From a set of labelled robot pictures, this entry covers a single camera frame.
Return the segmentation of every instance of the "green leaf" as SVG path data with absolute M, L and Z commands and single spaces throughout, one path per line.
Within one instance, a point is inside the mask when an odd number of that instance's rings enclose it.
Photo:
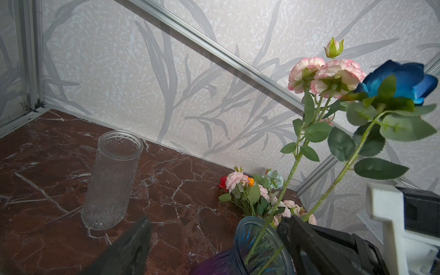
M 315 102 L 309 91 L 304 93 L 304 123 L 310 124 L 315 116 Z
M 346 95 L 343 95 L 339 100 L 340 101 L 362 101 L 368 97 L 367 93 L 365 92 L 359 92 L 359 93 L 353 93 L 350 92 Z
M 361 126 L 367 123 L 378 114 L 373 106 L 365 108 L 361 102 L 353 102 L 347 109 L 347 120 L 354 126 Z
M 381 101 L 388 101 L 393 98 L 396 93 L 396 76 L 394 74 L 390 75 L 384 79 L 379 86 L 378 96 Z
M 266 201 L 266 199 L 261 196 L 260 197 L 260 202 L 257 205 L 257 213 L 260 216 L 263 216 L 264 212 L 268 209 L 269 203 Z
M 327 113 L 325 114 L 325 116 L 323 116 L 323 119 L 324 118 L 328 118 L 329 116 L 331 116 L 332 114 L 336 113 L 340 109 L 341 109 L 341 103 L 339 103 L 339 100 L 337 100 L 335 103 L 330 105 L 330 108 L 327 111 Z
M 373 101 L 374 101 L 375 98 L 376 98 L 376 97 L 373 96 L 373 97 L 367 97 L 366 99 L 362 100 L 363 106 L 364 106 L 365 108 L 370 107 L 371 104 L 373 103 Z
M 308 158 L 311 161 L 319 161 L 318 154 L 309 146 L 301 146 L 300 147 L 301 153 Z
M 238 189 L 238 186 L 235 186 L 235 188 L 232 189 L 232 194 L 233 195 L 240 194 L 240 190 Z
M 356 129 L 353 134 L 353 141 L 355 145 L 358 146 L 362 135 L 365 133 L 368 126 L 370 126 L 371 122 L 364 124 Z M 380 153 L 385 146 L 385 138 L 380 134 L 380 125 L 375 124 L 371 129 L 371 132 L 368 134 L 367 140 L 365 141 L 362 149 L 359 154 L 365 157 L 372 157 Z
M 280 152 L 283 154 L 290 154 L 293 153 L 295 151 L 297 147 L 297 144 L 295 142 L 291 142 L 286 144 L 281 150 Z
M 258 202 L 260 199 L 260 187 L 258 187 L 258 184 L 255 184 L 252 186 L 252 188 L 249 190 L 248 199 L 251 205 L 254 205 Z
M 398 141 L 415 141 L 437 133 L 437 130 L 420 117 L 404 117 L 390 114 L 382 121 L 383 137 Z
M 402 176 L 408 167 L 381 158 L 365 158 L 354 166 L 356 174 L 374 180 L 392 180 Z
M 393 97 L 386 103 L 388 110 L 405 110 L 414 111 L 414 100 L 407 99 L 406 97 Z
M 293 121 L 293 129 L 295 130 L 295 134 L 297 135 L 297 137 L 299 137 L 301 134 L 302 125 L 303 125 L 303 121 L 300 118 L 297 118 Z
M 347 161 L 356 149 L 352 138 L 341 129 L 333 127 L 329 134 L 328 145 L 330 152 L 339 161 Z
M 263 177 L 260 175 L 253 174 L 252 177 L 256 184 L 260 184 L 263 181 Z
M 277 210 L 274 213 L 274 216 L 283 213 L 285 209 L 286 208 L 284 206 L 278 207 Z
M 304 136 L 310 142 L 321 142 L 328 137 L 331 129 L 326 122 L 319 122 L 307 128 Z
M 261 181 L 261 185 L 263 185 L 264 188 L 269 189 L 269 184 L 270 184 L 270 181 L 269 181 L 268 177 L 265 176 L 263 178 L 263 180 Z
M 226 193 L 226 194 L 223 194 L 223 195 L 219 196 L 219 200 L 221 202 L 228 202 L 231 199 L 232 199 L 232 197 L 231 197 L 231 194 L 229 194 L 229 193 Z
M 395 113 L 399 114 L 401 116 L 406 116 L 406 117 L 417 117 L 417 116 L 431 113 L 436 108 L 437 108 L 437 104 L 426 105 L 426 106 L 415 106 L 413 112 L 397 110 L 397 111 L 395 111 Z

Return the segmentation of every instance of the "pink rose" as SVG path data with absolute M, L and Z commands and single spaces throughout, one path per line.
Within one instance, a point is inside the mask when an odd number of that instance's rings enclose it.
M 305 215 L 307 215 L 307 212 L 301 213 L 301 216 L 305 216 Z M 310 217 L 308 218 L 308 223 L 312 224 L 312 225 L 318 225 L 318 223 L 316 222 L 315 215 L 313 215 L 313 214 L 310 215 Z
M 285 200 L 283 201 L 284 205 L 289 207 L 289 208 L 295 208 L 297 207 L 298 209 L 300 208 L 299 205 L 297 205 L 294 201 L 290 201 L 290 200 Z
M 226 189 L 229 190 L 229 193 L 239 184 L 240 182 L 248 183 L 248 176 L 243 174 L 242 172 L 232 172 L 226 178 Z
M 288 89 L 297 94 L 303 93 L 304 85 L 308 85 L 314 73 L 319 71 L 324 64 L 324 59 L 320 57 L 304 58 L 298 62 L 289 74 Z
M 333 92 L 333 97 L 338 99 L 349 91 L 355 90 L 358 83 L 362 82 L 365 76 L 367 74 L 353 60 L 331 60 L 316 73 L 315 80 L 310 83 L 310 88 L 312 93 L 317 95 L 327 90 L 323 96 L 329 98 L 331 94 L 329 89 L 332 88 L 329 85 L 335 85 L 336 91 Z
M 285 207 L 285 209 L 283 213 L 274 216 L 275 226 L 279 225 L 279 222 L 281 221 L 282 217 L 290 218 L 292 216 L 290 209 L 284 204 L 284 202 L 280 202 L 278 207 Z
M 313 225 L 318 225 L 318 223 L 316 222 L 315 215 L 313 214 L 310 215 L 310 217 L 308 218 L 308 223 Z
M 263 196 L 263 198 L 265 198 L 267 202 L 270 202 L 268 190 L 260 184 L 258 185 L 258 187 L 260 188 L 260 194 Z

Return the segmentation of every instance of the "clear glass vase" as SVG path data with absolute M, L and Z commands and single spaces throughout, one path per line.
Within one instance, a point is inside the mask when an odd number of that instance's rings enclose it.
M 202 262 L 190 271 L 190 275 L 256 275 L 275 251 L 283 245 L 281 239 L 269 227 L 266 235 L 260 240 L 257 249 L 250 258 L 248 265 L 244 265 L 255 238 L 264 226 L 262 219 L 248 216 L 243 218 L 237 226 L 234 235 L 234 246 Z M 271 262 L 262 273 L 264 275 L 293 275 L 293 264 L 286 248 Z
M 87 228 L 106 230 L 125 216 L 142 141 L 129 132 L 111 131 L 98 141 L 81 219 Z

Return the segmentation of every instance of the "purple glass vase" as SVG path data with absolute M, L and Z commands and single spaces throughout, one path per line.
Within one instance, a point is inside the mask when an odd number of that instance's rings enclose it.
M 248 265 L 244 259 L 255 238 L 264 226 L 264 221 L 256 217 L 243 218 L 235 230 L 234 246 L 202 262 L 190 271 L 190 275 L 254 275 L 266 264 L 275 251 L 283 245 L 281 239 L 269 227 L 250 258 Z M 264 270 L 265 275 L 293 275 L 293 264 L 285 248 Z

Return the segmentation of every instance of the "flower stem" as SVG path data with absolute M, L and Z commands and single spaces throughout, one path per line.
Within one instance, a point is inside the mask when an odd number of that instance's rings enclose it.
M 258 273 L 257 273 L 257 275 L 261 275 L 265 270 L 266 270 L 266 268 L 268 268 L 268 266 L 271 264 L 271 262 L 273 261 L 273 260 L 275 260 L 275 257 L 277 257 L 278 256 L 278 254 L 280 254 L 281 253 L 281 250 L 284 248 L 284 245 L 282 245 L 282 246 L 280 246 L 278 249 L 277 249 L 277 251 L 275 251 L 275 253 L 272 255 L 272 257 L 264 264 L 264 266 L 258 271 Z
M 319 115 L 319 118 L 318 118 L 317 122 L 320 122 L 321 119 L 323 118 L 325 112 L 327 111 L 327 107 L 329 106 L 330 100 L 331 100 L 331 98 L 333 97 L 333 94 L 334 94 L 334 91 L 331 91 L 331 92 L 330 92 L 330 96 L 329 96 L 329 98 L 327 98 L 326 104 L 324 105 L 324 108 L 323 108 L 321 114 Z
M 312 124 L 316 123 L 316 118 L 318 116 L 319 108 L 321 107 L 322 101 L 323 101 L 323 97 L 321 96 L 321 98 L 318 101 L 318 106 L 316 108 Z M 300 161 L 302 159 L 303 154 L 299 151 L 299 147 L 300 147 L 299 143 L 300 143 L 300 141 L 302 141 L 304 139 L 304 137 L 303 138 L 299 138 L 298 137 L 298 139 L 299 139 L 299 141 L 297 141 L 296 149 L 295 149 L 295 152 L 296 152 L 296 154 L 295 154 L 295 163 L 293 164 L 292 169 L 290 170 L 290 173 L 289 173 L 289 176 L 287 177 L 287 180 L 284 181 L 281 193 L 279 194 L 278 200 L 277 200 L 275 206 L 273 207 L 273 209 L 278 209 L 278 206 L 279 206 L 280 202 L 282 201 L 282 198 L 283 198 L 284 194 L 286 193 L 287 187 L 289 186 L 289 183 L 292 180 L 292 177 L 295 174 L 295 171 L 298 168 L 298 165 L 299 165 L 299 163 L 300 163 Z M 303 145 L 308 145 L 308 143 L 309 143 L 309 141 L 307 139 L 305 139 Z M 273 220 L 273 216 L 272 215 L 269 215 L 266 218 L 266 221 L 264 223 L 263 228 L 260 230 L 260 233 L 258 234 L 257 238 L 255 239 L 255 242 L 253 243 L 253 245 L 252 245 L 252 247 L 251 247 L 251 249 L 249 251 L 249 254 L 247 255 L 247 257 L 245 259 L 245 265 L 248 264 L 249 259 L 251 258 L 251 256 L 255 252 L 255 249 L 257 248 L 257 245 L 260 242 L 260 240 L 264 237 L 264 234 L 266 233 L 266 229 L 269 227 L 269 224 L 272 222 L 272 220 Z
M 329 189 L 327 189 L 327 191 L 325 192 L 325 194 L 319 199 L 319 201 L 315 204 L 315 206 L 307 213 L 307 215 L 302 216 L 302 220 L 303 221 L 308 221 L 310 215 L 312 215 L 313 213 L 315 213 L 315 211 L 319 208 L 319 206 L 321 205 L 321 203 L 330 195 L 331 191 L 333 191 L 333 189 L 336 187 L 336 185 L 344 178 L 345 174 L 347 173 L 348 170 L 350 170 L 351 166 L 355 163 L 355 161 L 357 160 L 357 158 L 359 157 L 359 152 L 361 151 L 363 145 L 365 144 L 368 135 L 371 132 L 371 129 L 373 128 L 374 124 L 376 124 L 379 120 L 379 118 L 384 114 L 385 112 L 381 113 L 380 115 L 378 115 L 372 122 L 371 124 L 368 126 L 368 128 L 365 130 L 364 134 L 362 135 L 362 139 L 358 145 L 358 147 L 356 148 L 355 152 L 353 153 L 353 155 L 351 156 L 351 158 L 349 159 L 349 161 L 345 164 L 344 168 L 342 169 L 342 171 L 339 173 L 339 175 L 337 176 L 337 178 L 334 180 L 334 182 L 330 185 Z

